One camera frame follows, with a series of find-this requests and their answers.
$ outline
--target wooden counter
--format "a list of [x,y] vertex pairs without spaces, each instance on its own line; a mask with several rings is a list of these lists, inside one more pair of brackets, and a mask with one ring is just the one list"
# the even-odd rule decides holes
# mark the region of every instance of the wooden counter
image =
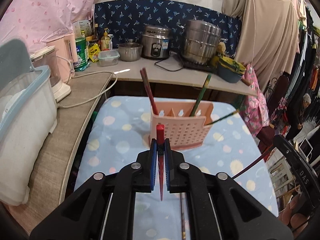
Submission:
[[[59,103],[68,106],[93,98],[110,80],[108,73],[72,79],[69,82],[71,94]],[[30,176],[27,204],[7,207],[28,234],[64,200],[76,151],[99,99],[73,108],[58,109],[57,127],[44,141]]]
[[[99,63],[91,63],[91,65],[85,71],[111,71],[111,72],[119,72],[117,73],[119,81],[140,81],[142,82],[140,76],[140,69],[145,67],[148,73],[148,78],[150,82],[154,83],[163,83],[163,84],[173,84],[173,85],[183,85],[183,86],[191,86],[191,87],[202,87],[204,81],[207,77],[207,73],[189,70],[189,69],[181,69],[176,72],[169,72],[163,70],[154,65],[156,60],[150,60],[141,58],[134,62],[124,62],[119,60],[117,65],[108,66],[108,67],[100,67]],[[172,53],[172,56],[165,61],[159,63],[160,66],[163,66],[170,70],[176,70],[181,68],[180,62],[178,61],[178,57],[175,53]],[[224,81],[217,75],[212,75],[208,89],[230,92],[240,95],[252,95],[257,96],[256,92],[251,89],[251,87],[246,86],[241,81],[238,83],[228,83]]]

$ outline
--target white plastic bin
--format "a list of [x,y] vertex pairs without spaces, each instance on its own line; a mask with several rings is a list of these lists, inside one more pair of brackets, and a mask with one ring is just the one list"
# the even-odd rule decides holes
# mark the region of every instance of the white plastic bin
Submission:
[[118,64],[120,54],[117,50],[104,50],[98,55],[98,60],[101,67],[113,66]]
[[28,200],[29,178],[57,124],[57,106],[49,67],[35,69],[22,41],[2,45],[0,61],[0,201],[19,205]]

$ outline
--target pink appliance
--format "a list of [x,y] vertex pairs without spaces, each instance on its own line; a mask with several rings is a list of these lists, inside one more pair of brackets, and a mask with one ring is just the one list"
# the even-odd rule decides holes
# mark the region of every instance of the pink appliance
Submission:
[[[78,61],[78,55],[76,50],[76,39],[75,34],[67,34],[59,39],[54,41],[47,42],[47,46],[55,46],[57,56],[63,57],[72,63]],[[69,77],[74,77],[75,69],[70,70],[70,65],[65,60],[57,57],[58,68],[60,72],[61,79],[64,83],[68,82]]]

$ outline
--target maroon chair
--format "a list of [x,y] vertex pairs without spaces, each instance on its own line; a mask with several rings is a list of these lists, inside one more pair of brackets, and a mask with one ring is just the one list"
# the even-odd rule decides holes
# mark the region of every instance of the maroon chair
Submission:
[[[285,96],[287,89],[289,86],[289,79],[286,75],[281,75],[276,84],[273,94],[271,95],[269,101],[267,102],[269,117],[273,114],[276,108],[280,104],[280,100]],[[260,132],[257,134],[257,138],[260,140],[258,144],[258,148],[261,153],[265,152],[269,147],[273,144],[273,138],[275,136],[274,128],[271,126],[262,127]]]

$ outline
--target blue polka dot tablecloth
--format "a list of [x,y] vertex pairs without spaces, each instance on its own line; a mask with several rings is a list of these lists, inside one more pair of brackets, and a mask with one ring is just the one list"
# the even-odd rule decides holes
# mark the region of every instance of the blue polka dot tablecloth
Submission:
[[[155,98],[155,100],[175,100]],[[214,102],[212,119],[235,109]],[[75,189],[95,172],[112,174],[136,160],[148,148],[150,101],[147,97],[111,97],[101,107],[89,135],[79,168]],[[202,172],[225,172],[233,176],[260,156],[260,151],[239,114],[213,125],[202,146],[181,150],[186,162]],[[268,169],[262,160],[236,179],[236,182],[278,216],[275,192]],[[180,240],[181,212],[178,194],[169,194],[164,184],[160,201],[158,171],[152,193],[137,193],[133,239]]]

